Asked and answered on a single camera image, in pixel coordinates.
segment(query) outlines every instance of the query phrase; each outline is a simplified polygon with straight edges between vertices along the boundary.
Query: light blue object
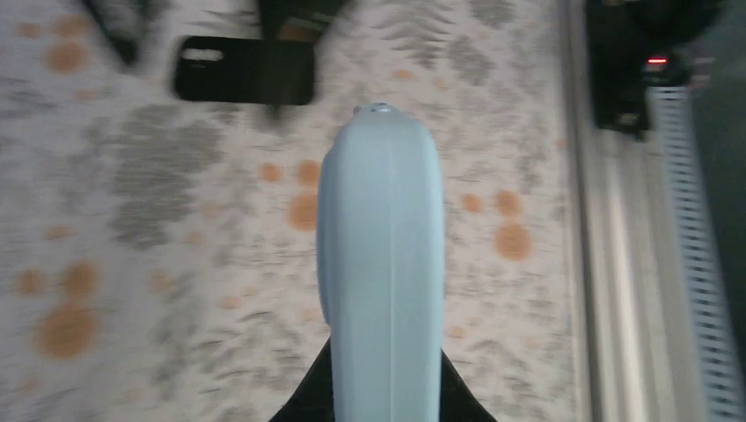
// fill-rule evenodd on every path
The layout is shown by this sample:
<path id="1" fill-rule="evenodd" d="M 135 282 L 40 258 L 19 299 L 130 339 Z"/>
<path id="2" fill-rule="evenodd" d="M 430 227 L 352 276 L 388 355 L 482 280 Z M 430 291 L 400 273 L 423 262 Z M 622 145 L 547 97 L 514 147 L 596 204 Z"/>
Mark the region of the light blue object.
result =
<path id="1" fill-rule="evenodd" d="M 391 105 L 355 108 L 318 192 L 337 422 L 438 420 L 444 227 L 431 134 Z"/>

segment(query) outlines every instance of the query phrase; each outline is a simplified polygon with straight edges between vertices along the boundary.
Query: floor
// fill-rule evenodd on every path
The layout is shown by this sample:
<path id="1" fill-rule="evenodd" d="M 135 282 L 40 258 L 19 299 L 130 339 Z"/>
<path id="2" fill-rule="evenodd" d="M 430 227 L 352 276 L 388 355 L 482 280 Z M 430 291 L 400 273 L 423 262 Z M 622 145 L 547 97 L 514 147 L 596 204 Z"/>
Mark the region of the floor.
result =
<path id="1" fill-rule="evenodd" d="M 245 5 L 204 7 L 172 2 L 124 74 L 75 4 L 2 4 L 0 420 L 268 420 L 328 337 L 319 162 L 371 101 L 419 118 L 441 153 L 445 352 L 501 422 L 576 420 L 547 2 L 365 2 L 282 131 L 258 106 L 168 91 L 179 37 L 256 29 Z"/>

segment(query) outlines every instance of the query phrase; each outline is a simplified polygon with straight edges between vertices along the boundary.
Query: smartphone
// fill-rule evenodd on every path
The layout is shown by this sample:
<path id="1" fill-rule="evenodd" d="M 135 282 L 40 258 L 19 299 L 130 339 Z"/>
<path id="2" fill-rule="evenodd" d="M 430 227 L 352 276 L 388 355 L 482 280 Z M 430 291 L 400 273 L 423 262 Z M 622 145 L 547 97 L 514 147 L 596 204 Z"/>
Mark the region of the smartphone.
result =
<path id="1" fill-rule="evenodd" d="M 298 83 L 282 96 L 282 106 L 309 104 L 315 95 L 315 53 L 312 44 L 293 40 L 188 37 L 177 50 L 172 90 L 186 101 L 276 104 L 277 90 L 268 90 L 267 84 L 282 79 L 267 77 L 267 63 L 277 55 L 304 63 Z"/>

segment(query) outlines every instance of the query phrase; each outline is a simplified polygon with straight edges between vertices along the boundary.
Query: black strap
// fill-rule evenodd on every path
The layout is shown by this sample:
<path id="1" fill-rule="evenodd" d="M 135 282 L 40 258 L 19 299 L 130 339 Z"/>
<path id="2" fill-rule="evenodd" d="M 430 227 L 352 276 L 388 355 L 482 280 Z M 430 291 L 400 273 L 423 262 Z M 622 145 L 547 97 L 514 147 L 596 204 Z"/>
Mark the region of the black strap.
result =
<path id="1" fill-rule="evenodd" d="M 496 422 L 442 353 L 441 422 Z M 296 392 L 269 422 L 333 422 L 332 348 L 327 341 Z"/>

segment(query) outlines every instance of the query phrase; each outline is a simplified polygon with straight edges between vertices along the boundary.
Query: black fabric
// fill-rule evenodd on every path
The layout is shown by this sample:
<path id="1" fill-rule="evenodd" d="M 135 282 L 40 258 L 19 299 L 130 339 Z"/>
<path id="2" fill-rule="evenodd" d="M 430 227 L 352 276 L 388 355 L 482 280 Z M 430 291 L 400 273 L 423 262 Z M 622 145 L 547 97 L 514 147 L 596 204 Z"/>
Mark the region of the black fabric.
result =
<path id="1" fill-rule="evenodd" d="M 262 38 L 275 42 L 282 36 L 282 28 L 290 24 L 312 29 L 316 34 L 309 42 L 315 47 L 346 3 L 347 0 L 257 0 Z M 314 71 L 315 63 L 307 56 L 284 54 L 280 49 L 270 48 L 263 66 L 261 96 L 270 105 L 268 116 L 279 122 L 282 106 L 290 104 L 290 98 Z"/>
<path id="2" fill-rule="evenodd" d="M 296 392 L 269 422 L 333 422 L 332 348 L 327 341 Z M 441 422 L 496 422 L 442 353 Z"/>
<path id="3" fill-rule="evenodd" d="M 683 44 L 720 16 L 725 0 L 639 0 L 628 2 L 636 25 L 657 42 Z"/>
<path id="4" fill-rule="evenodd" d="M 80 0 L 123 65 L 140 59 L 150 0 Z"/>

